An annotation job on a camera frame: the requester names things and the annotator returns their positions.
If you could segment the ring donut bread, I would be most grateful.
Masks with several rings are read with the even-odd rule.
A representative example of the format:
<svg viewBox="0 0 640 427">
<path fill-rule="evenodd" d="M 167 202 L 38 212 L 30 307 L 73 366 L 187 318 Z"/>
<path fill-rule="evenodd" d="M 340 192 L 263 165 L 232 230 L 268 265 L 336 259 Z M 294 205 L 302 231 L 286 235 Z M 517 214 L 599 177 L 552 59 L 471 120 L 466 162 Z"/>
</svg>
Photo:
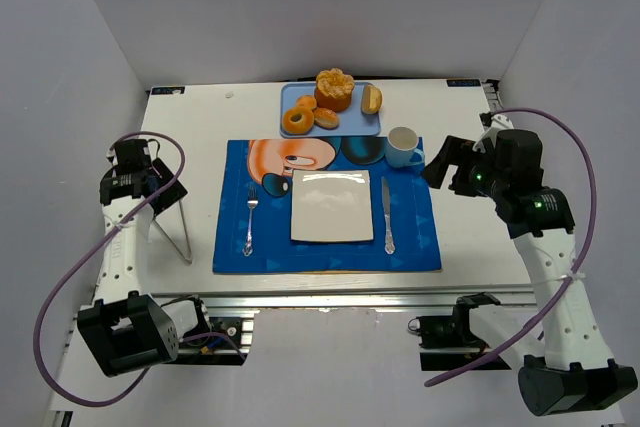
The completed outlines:
<svg viewBox="0 0 640 427">
<path fill-rule="evenodd" d="M 314 126 L 314 112 L 307 107 L 293 107 L 287 110 L 281 119 L 282 130 L 287 135 L 305 135 Z"/>
</svg>

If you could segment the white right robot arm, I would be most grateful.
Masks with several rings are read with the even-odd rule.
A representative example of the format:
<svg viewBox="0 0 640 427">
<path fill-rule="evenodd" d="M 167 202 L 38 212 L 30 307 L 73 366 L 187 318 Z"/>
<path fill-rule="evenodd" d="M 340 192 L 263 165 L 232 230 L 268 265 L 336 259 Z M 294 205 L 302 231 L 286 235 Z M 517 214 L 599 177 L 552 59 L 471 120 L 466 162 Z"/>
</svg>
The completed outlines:
<svg viewBox="0 0 640 427">
<path fill-rule="evenodd" d="M 431 162 L 407 128 L 385 137 L 228 140 L 186 169 L 196 264 L 157 271 L 155 292 L 422 288 L 460 269 L 463 285 L 525 269 L 542 339 L 511 327 L 488 294 L 462 297 L 425 343 L 485 343 L 518 368 L 537 415 L 602 410 L 635 371 L 606 345 L 579 276 L 584 252 L 565 195 L 542 182 L 539 137 L 500 115 L 477 141 L 447 137 Z"/>
</svg>

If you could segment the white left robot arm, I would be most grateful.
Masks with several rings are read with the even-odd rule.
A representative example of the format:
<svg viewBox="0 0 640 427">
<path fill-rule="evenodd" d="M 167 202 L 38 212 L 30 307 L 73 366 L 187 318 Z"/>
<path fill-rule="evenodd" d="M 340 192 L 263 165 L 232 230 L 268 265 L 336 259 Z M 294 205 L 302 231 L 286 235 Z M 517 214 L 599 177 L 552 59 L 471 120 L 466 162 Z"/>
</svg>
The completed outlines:
<svg viewBox="0 0 640 427">
<path fill-rule="evenodd" d="M 158 304 L 145 291 L 149 232 L 159 214 L 180 205 L 187 191 L 147 141 L 115 143 L 108 154 L 113 168 L 100 182 L 105 229 L 113 238 L 103 261 L 93 304 L 78 313 L 77 326 L 108 377 L 177 359 L 180 341 L 208 332 L 203 301 L 187 295 Z"/>
</svg>

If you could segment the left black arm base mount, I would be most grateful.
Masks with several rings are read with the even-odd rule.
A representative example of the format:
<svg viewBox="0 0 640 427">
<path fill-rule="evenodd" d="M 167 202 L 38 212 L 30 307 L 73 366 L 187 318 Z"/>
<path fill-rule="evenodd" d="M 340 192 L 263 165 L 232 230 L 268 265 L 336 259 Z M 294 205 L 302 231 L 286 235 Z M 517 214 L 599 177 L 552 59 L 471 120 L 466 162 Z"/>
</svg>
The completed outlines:
<svg viewBox="0 0 640 427">
<path fill-rule="evenodd" d="M 199 367 L 242 366 L 252 344 L 256 310 L 212 309 L 212 335 L 183 342 L 175 365 Z"/>
</svg>

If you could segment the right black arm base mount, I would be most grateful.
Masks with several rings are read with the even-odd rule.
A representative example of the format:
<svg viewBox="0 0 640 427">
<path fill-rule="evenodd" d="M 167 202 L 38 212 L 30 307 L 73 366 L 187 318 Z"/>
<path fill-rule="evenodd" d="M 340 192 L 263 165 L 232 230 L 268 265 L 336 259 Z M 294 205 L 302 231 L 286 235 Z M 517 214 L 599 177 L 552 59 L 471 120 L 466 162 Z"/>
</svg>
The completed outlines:
<svg viewBox="0 0 640 427">
<path fill-rule="evenodd" d="M 491 344 L 472 332 L 469 314 L 473 309 L 500 305 L 495 296 L 482 292 L 459 297 L 450 314 L 411 319 L 407 329 L 419 338 L 421 371 L 448 372 L 488 357 Z"/>
</svg>

